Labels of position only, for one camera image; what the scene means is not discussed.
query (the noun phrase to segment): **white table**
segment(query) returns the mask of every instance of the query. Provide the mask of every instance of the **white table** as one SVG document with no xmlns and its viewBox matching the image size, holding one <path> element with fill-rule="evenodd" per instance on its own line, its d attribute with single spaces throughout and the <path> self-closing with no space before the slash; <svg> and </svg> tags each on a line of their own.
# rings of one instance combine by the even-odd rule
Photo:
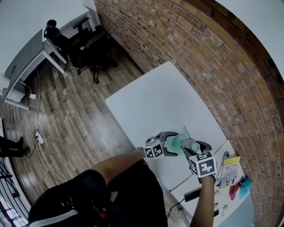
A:
<svg viewBox="0 0 284 227">
<path fill-rule="evenodd" d="M 112 114 L 135 147 L 162 131 L 182 133 L 204 141 L 217 151 L 226 137 L 193 87 L 171 62 L 153 69 L 106 100 Z M 172 190 L 192 173 L 183 155 L 146 159 L 167 189 Z"/>
<path fill-rule="evenodd" d="M 223 154 L 224 154 L 225 151 L 229 152 L 230 157 L 236 156 L 230 141 L 227 140 L 223 144 L 223 146 L 221 146 L 220 149 L 215 153 L 215 157 L 216 157 L 216 160 L 217 160 L 217 169 L 219 169 L 220 165 L 222 164 L 222 158 L 223 158 Z M 244 172 L 241 168 L 240 163 L 238 163 L 238 165 L 239 165 L 239 171 L 238 171 L 237 182 L 240 180 L 240 178 L 242 176 L 244 176 Z M 201 184 L 199 184 L 197 177 L 195 175 L 192 175 L 192 177 L 187 179 L 183 184 L 178 186 L 171 193 L 173 194 L 173 196 L 178 201 L 181 201 L 184 198 L 185 194 L 187 194 L 188 192 L 194 191 L 195 189 L 200 188 L 200 187 L 201 187 Z M 226 218 L 228 218 L 246 198 L 245 197 L 245 198 L 240 200 L 239 199 L 240 190 L 238 190 L 235 199 L 231 200 L 230 197 L 229 197 L 230 187 L 220 189 L 219 187 L 215 186 L 215 191 L 217 191 L 217 190 L 219 190 L 220 195 L 215 196 L 214 203 L 218 203 L 218 206 L 216 207 L 215 210 L 219 209 L 219 215 L 217 215 L 214 218 L 214 224 L 213 224 L 214 227 L 217 227 Z M 196 199 L 191 200 L 189 202 L 183 201 L 181 203 L 181 205 L 190 213 L 190 215 L 193 216 L 195 209 L 196 209 L 196 206 L 197 206 L 197 203 L 198 203 L 198 199 L 199 198 L 196 198 Z M 228 209 L 225 211 L 224 215 L 222 216 L 222 214 L 221 214 L 223 212 L 222 209 L 226 204 L 228 205 Z"/>
</svg>

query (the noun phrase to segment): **person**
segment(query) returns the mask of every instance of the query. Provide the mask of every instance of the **person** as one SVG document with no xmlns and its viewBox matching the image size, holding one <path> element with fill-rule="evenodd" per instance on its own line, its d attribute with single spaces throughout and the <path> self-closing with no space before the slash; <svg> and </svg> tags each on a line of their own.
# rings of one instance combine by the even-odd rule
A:
<svg viewBox="0 0 284 227">
<path fill-rule="evenodd" d="M 0 157 L 23 157 L 30 152 L 30 147 L 23 147 L 24 138 L 16 143 L 0 136 Z"/>
<path fill-rule="evenodd" d="M 72 209 L 76 209 L 75 199 L 72 196 L 74 188 L 78 189 L 82 181 L 89 176 L 113 201 L 118 210 L 128 218 L 127 221 L 131 222 L 131 224 L 129 222 L 122 224 L 121 220 L 110 217 L 110 223 L 106 226 L 166 227 L 168 224 L 162 188 L 143 160 L 144 157 L 145 153 L 142 149 L 118 155 L 99 162 L 91 169 L 61 185 L 48 189 L 30 209 L 28 215 L 30 227 L 99 226 L 98 219 L 95 218 L 97 216 L 91 212 L 70 213 Z M 201 194 L 190 226 L 212 227 L 214 179 L 206 176 L 201 179 L 201 182 Z M 83 190 L 80 196 L 82 196 L 79 199 L 81 203 L 88 197 Z"/>
</svg>

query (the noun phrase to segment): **black office chair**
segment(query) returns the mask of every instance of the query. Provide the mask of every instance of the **black office chair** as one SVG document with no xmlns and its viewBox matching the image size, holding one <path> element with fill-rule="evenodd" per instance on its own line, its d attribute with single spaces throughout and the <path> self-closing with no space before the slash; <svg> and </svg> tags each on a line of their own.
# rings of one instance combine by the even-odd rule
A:
<svg viewBox="0 0 284 227">
<path fill-rule="evenodd" d="M 79 33 L 68 39 L 60 33 L 56 28 L 56 21 L 49 20 L 44 30 L 44 37 L 49 39 L 55 46 L 65 52 L 72 65 L 77 68 L 77 74 L 85 68 L 90 68 L 94 78 L 93 82 L 98 84 L 99 67 L 107 67 L 117 64 L 110 59 L 110 51 L 112 49 L 112 41 L 108 33 L 102 27 L 96 27 L 96 31 L 88 31 L 82 27 L 82 23 L 89 18 L 84 17 L 73 28 L 78 28 Z"/>
</svg>

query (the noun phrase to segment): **fiducial marker cube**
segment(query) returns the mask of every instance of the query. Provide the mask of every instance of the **fiducial marker cube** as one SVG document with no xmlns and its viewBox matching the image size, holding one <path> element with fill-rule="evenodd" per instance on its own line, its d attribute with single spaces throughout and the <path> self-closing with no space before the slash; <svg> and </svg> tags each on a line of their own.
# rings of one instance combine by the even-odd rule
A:
<svg viewBox="0 0 284 227">
<path fill-rule="evenodd" d="M 156 159 L 158 157 L 164 157 L 164 152 L 159 140 L 151 140 L 143 149 L 147 158 Z"/>
<path fill-rule="evenodd" d="M 189 157 L 192 173 L 199 178 L 216 173 L 216 158 L 210 151 Z"/>
</svg>

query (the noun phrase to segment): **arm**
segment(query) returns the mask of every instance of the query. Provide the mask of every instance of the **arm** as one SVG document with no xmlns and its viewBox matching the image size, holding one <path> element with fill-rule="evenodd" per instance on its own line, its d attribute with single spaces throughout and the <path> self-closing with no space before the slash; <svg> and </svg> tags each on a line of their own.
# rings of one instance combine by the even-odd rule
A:
<svg viewBox="0 0 284 227">
<path fill-rule="evenodd" d="M 144 150 L 139 149 L 99 162 L 91 169 L 99 172 L 105 179 L 106 184 L 108 185 L 108 183 L 112 179 L 126 171 L 130 166 L 143 159 L 144 157 Z"/>
<path fill-rule="evenodd" d="M 201 178 L 202 188 L 190 227 L 212 227 L 214 221 L 214 179 Z"/>
</svg>

